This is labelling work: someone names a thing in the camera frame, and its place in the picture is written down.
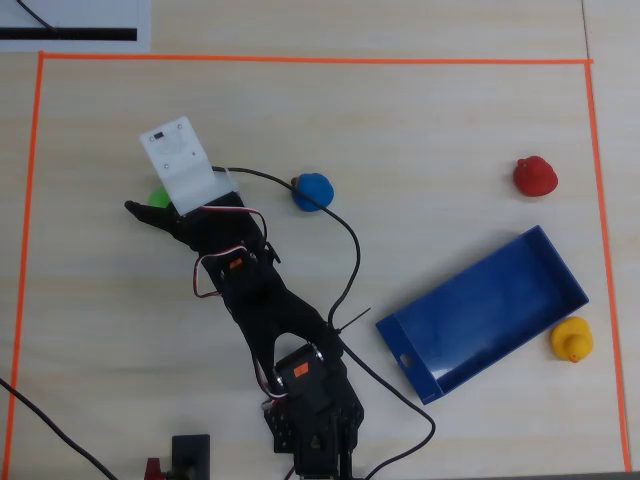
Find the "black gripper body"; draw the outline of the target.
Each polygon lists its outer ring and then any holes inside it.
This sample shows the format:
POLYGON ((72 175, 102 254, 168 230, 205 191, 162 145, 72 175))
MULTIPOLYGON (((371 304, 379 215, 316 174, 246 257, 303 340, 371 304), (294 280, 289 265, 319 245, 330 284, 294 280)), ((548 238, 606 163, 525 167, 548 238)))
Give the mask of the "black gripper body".
POLYGON ((229 193, 177 219, 174 237, 200 255, 243 246, 255 252, 267 246, 266 220, 229 193))

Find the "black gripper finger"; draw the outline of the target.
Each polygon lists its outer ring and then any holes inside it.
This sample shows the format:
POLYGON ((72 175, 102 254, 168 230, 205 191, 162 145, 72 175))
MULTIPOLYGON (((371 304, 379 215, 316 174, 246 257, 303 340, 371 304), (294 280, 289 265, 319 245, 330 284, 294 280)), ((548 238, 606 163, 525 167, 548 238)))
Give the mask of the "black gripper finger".
POLYGON ((172 203, 166 207, 144 205, 132 200, 124 203, 125 209, 139 222, 170 234, 175 240, 196 250, 189 229, 172 203))

